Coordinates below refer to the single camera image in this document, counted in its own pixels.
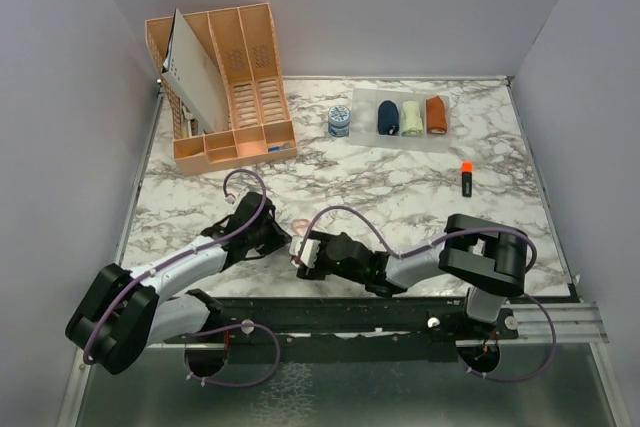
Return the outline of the navy blue underwear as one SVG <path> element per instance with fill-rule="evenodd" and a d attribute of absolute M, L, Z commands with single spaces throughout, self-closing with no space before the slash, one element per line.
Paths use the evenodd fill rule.
<path fill-rule="evenodd" d="M 400 128 L 397 105 L 391 100 L 383 101 L 378 107 L 377 132 L 380 135 L 395 136 Z"/>

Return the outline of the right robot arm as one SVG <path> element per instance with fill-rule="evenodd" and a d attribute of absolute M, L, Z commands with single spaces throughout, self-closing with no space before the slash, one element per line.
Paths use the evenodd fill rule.
<path fill-rule="evenodd" d="M 459 325 L 472 338 L 494 328 L 507 299 L 524 294 L 526 273 L 537 258 L 524 232 L 464 214 L 449 216 L 442 236 L 405 253 L 373 251 L 345 233 L 308 229 L 292 238 L 289 254 L 301 279 L 335 275 L 380 297 L 452 275 L 470 285 Z"/>

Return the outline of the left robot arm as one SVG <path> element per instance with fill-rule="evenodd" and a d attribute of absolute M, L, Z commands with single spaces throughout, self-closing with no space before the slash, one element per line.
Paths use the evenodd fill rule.
<path fill-rule="evenodd" d="M 113 375 L 128 369 L 150 344 L 182 334 L 214 339 L 221 318 L 213 299 L 194 285 L 287 246 L 291 237 L 275 212 L 269 198 L 249 192 L 233 214 L 177 253 L 147 266 L 103 267 L 67 323 L 66 338 Z"/>

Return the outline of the white pink underwear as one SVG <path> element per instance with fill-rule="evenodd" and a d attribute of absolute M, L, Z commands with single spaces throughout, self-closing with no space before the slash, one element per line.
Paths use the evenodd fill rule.
<path fill-rule="evenodd" d="M 305 234 L 309 229 L 310 221 L 308 219 L 294 219 L 291 222 L 292 241 L 291 246 L 294 250 L 298 250 Z"/>

